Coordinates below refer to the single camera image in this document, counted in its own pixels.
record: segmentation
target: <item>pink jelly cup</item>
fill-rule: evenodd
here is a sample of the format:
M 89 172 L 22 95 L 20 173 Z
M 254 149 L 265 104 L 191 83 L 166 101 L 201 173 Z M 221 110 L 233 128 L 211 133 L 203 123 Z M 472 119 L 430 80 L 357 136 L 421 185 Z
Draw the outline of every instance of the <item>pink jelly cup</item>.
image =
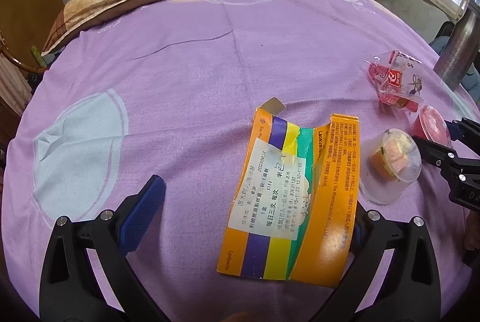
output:
M 418 114 L 410 130 L 411 136 L 417 135 L 446 147 L 452 145 L 447 124 L 436 109 L 424 105 L 420 107 Z

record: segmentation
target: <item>bed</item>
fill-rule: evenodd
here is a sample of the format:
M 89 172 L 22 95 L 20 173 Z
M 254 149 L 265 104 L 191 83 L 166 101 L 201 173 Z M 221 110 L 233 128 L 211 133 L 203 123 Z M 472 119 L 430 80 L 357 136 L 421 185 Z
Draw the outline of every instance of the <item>bed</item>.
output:
M 462 87 L 452 92 L 433 73 L 438 57 L 428 44 L 373 0 L 165 0 L 82 31 L 45 73 L 8 149 L 1 226 L 11 282 L 38 313 L 56 218 L 93 219 L 158 174 L 167 184 L 163 212 L 128 261 L 170 319 L 247 311 L 308 320 L 332 290 L 215 270 L 251 120 L 278 97 L 282 118 L 300 126 L 342 113 L 359 117 L 362 140 L 408 130 L 416 115 L 382 107 L 364 71 L 365 58 L 393 49 L 424 63 L 422 97 L 445 119 L 480 119 Z M 358 199 L 387 219 L 424 218 L 445 314 L 471 272 L 461 262 L 467 212 L 449 202 L 438 170 L 425 165 L 391 205 Z M 107 302 L 119 307 L 90 257 Z M 373 302 L 389 258 L 361 307 Z

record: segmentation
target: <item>wooden chair armrest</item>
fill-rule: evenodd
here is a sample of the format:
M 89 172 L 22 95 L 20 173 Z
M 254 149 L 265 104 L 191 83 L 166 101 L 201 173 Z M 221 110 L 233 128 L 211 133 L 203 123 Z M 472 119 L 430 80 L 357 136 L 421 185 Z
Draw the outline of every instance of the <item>wooden chair armrest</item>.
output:
M 14 55 L 8 50 L 8 47 L 3 45 L 0 42 L 0 54 L 3 54 L 6 59 L 8 59 L 12 64 L 14 64 L 18 69 L 24 70 L 28 73 L 35 73 L 35 74 L 42 74 L 43 72 L 47 71 L 48 67 L 35 67 L 29 66 L 22 62 L 20 62 Z

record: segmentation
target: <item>silver screw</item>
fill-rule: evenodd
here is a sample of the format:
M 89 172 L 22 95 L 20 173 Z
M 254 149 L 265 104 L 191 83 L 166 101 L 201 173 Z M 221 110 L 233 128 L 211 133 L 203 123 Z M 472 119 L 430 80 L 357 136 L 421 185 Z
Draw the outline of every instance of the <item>silver screw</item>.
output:
M 380 214 L 376 211 L 369 211 L 368 218 L 370 218 L 373 221 L 378 221 L 380 219 Z
M 63 226 L 65 223 L 67 223 L 67 220 L 68 218 L 66 216 L 61 216 L 57 219 L 57 225 Z
M 413 218 L 413 223 L 415 223 L 419 228 L 421 228 L 425 224 L 423 219 L 420 218 L 419 216 L 416 216 L 415 218 Z
M 102 211 L 101 214 L 100 214 L 100 219 L 102 221 L 107 221 L 109 220 L 110 218 L 112 218 L 113 216 L 113 212 L 110 211 L 110 210 L 105 210 L 105 211 Z

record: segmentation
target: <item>purple stripe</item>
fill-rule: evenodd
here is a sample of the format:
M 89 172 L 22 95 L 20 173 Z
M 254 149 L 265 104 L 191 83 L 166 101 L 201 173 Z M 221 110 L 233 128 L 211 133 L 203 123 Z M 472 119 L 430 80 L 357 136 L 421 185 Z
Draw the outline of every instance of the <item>purple stripe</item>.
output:
M 273 117 L 272 131 L 268 143 L 282 150 L 285 136 L 287 134 L 286 126 L 286 121 Z M 241 276 L 257 279 L 263 277 L 269 245 L 270 237 L 251 233 L 248 235 L 247 247 L 245 249 L 245 256 L 243 257 L 243 265 L 241 268 Z
M 273 117 L 272 132 L 270 133 L 270 139 L 268 143 L 275 146 L 277 149 L 283 149 L 283 143 L 285 142 L 285 136 L 287 135 L 287 121 L 281 118 Z
M 267 262 L 270 237 L 250 233 L 240 276 L 261 279 Z

